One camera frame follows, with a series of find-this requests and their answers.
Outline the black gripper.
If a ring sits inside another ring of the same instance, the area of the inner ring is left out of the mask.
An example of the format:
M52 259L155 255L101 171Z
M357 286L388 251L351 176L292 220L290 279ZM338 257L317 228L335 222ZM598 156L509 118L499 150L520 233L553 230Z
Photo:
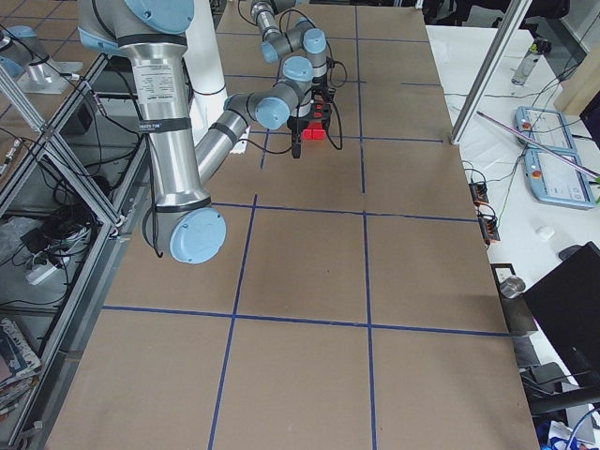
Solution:
M329 128L336 88L329 84L326 77L313 79L309 119L319 122L323 128Z
M306 100L293 108L287 120L287 127L291 132L292 157L300 158L302 154L302 132L312 119L312 101Z

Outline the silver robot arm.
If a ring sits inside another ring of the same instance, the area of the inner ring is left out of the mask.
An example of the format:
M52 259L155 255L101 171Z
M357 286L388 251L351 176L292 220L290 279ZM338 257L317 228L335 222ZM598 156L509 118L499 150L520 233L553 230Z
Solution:
M281 61L282 77L265 92L226 92L215 25L205 1L81 1L82 44L123 56L132 67L148 141L153 186L144 227L157 255L204 263L224 243L226 223L206 183L251 123L280 128L298 114L313 84L323 33L310 22L281 32L278 14L290 1L255 1L251 17L262 55Z
M307 18L283 31L276 16L290 13L297 1L253 1L250 17L262 35L261 51L265 62L281 62L282 79L258 101L256 120L265 128L280 128L288 119L310 112L312 94L329 101L335 89L328 85L327 38L324 31Z

